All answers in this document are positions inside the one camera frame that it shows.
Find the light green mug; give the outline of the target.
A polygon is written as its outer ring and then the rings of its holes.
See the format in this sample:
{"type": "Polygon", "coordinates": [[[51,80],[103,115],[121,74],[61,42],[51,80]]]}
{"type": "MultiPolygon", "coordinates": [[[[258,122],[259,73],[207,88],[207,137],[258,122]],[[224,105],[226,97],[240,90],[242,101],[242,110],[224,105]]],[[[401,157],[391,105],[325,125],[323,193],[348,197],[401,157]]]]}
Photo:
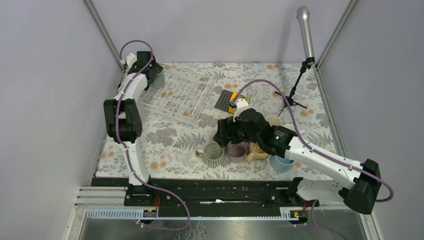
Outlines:
{"type": "Polygon", "coordinates": [[[282,126],[282,120],[276,116],[276,115],[268,115],[265,117],[265,120],[268,122],[268,124],[272,126],[282,126]]]}

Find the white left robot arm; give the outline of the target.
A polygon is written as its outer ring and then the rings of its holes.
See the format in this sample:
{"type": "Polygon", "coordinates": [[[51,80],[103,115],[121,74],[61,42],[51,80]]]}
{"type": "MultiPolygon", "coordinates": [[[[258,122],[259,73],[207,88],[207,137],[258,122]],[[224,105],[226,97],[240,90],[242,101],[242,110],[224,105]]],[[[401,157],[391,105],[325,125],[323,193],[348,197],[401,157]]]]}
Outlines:
{"type": "Polygon", "coordinates": [[[130,53],[124,64],[128,69],[117,95],[103,103],[106,131],[119,144],[129,172],[125,198],[136,198],[148,206],[154,202],[155,192],[145,185],[150,175],[141,149],[143,124],[137,100],[153,85],[164,82],[163,68],[151,51],[130,53]]]}

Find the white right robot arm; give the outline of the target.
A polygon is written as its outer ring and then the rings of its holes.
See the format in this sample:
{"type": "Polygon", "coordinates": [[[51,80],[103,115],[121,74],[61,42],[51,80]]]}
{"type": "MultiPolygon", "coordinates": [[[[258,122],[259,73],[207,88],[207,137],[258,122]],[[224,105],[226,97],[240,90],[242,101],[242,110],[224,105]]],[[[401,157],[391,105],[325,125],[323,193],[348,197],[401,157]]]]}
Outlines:
{"type": "Polygon", "coordinates": [[[228,143],[254,143],[271,156],[305,164],[330,177],[330,180],[295,177],[286,193],[287,201],[293,206],[322,200],[344,203],[364,215],[373,212],[382,184],[380,166],[372,159],[360,162],[308,143],[293,127],[270,125],[253,108],[247,108],[237,117],[219,119],[213,140],[222,147],[228,143]]]}

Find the beige ceramic teapot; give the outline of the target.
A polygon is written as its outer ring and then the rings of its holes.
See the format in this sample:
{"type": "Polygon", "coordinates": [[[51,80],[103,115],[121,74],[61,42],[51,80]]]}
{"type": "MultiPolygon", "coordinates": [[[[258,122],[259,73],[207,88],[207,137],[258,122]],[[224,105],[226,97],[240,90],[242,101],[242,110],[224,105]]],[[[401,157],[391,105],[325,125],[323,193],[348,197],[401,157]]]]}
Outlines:
{"type": "Polygon", "coordinates": [[[263,161],[266,160],[269,156],[270,155],[263,151],[258,144],[250,142],[248,144],[248,154],[245,161],[263,161]]]}

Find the small white cup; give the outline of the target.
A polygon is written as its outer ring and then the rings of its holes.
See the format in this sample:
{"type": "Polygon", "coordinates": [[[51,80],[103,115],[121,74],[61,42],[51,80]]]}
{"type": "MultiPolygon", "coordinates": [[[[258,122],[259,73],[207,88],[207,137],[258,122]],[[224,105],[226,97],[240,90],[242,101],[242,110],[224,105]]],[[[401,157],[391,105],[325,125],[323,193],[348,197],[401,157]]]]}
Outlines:
{"type": "Polygon", "coordinates": [[[293,124],[291,124],[291,123],[286,123],[286,124],[283,125],[283,127],[286,128],[286,129],[288,129],[288,130],[291,130],[291,131],[297,133],[297,130],[296,130],[295,126],[293,124]]]}

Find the mauve pink cup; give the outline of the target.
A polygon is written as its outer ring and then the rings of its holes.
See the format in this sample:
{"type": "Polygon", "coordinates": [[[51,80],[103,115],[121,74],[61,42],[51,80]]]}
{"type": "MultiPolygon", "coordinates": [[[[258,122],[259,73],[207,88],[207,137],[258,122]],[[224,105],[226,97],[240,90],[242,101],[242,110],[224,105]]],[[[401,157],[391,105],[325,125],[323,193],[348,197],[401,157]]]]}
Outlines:
{"type": "Polygon", "coordinates": [[[248,145],[245,142],[234,144],[230,141],[226,146],[226,157],[230,163],[242,163],[246,160],[247,155],[248,145]]]}

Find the light blue cup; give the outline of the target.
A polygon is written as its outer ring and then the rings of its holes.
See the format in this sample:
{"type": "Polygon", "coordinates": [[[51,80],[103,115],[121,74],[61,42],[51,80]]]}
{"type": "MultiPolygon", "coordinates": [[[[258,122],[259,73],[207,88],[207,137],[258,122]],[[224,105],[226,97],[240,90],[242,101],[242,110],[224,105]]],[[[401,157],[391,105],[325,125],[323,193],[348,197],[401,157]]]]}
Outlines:
{"type": "Polygon", "coordinates": [[[277,155],[271,155],[269,157],[269,163],[275,171],[279,173],[286,173],[293,168],[295,161],[277,155]]]}

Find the grey ceramic cup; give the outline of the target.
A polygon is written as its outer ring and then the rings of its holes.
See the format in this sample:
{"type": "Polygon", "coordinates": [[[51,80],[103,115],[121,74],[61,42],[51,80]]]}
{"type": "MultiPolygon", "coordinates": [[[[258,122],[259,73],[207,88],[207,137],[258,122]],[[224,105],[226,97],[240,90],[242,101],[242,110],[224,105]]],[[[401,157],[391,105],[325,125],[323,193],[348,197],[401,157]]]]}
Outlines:
{"type": "Polygon", "coordinates": [[[157,77],[155,78],[155,80],[152,82],[152,84],[150,85],[153,89],[160,89],[164,84],[165,84],[165,74],[164,71],[161,71],[157,77]]]}

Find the beige ribbed cup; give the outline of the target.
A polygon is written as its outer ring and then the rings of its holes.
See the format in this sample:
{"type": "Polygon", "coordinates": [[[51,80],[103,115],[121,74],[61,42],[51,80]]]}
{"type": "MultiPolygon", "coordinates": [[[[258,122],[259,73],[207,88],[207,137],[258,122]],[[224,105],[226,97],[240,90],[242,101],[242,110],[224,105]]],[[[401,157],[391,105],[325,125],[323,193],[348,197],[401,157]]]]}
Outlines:
{"type": "Polygon", "coordinates": [[[197,149],[195,154],[210,167],[220,166],[225,159],[225,151],[218,143],[209,143],[204,148],[197,149]]]}

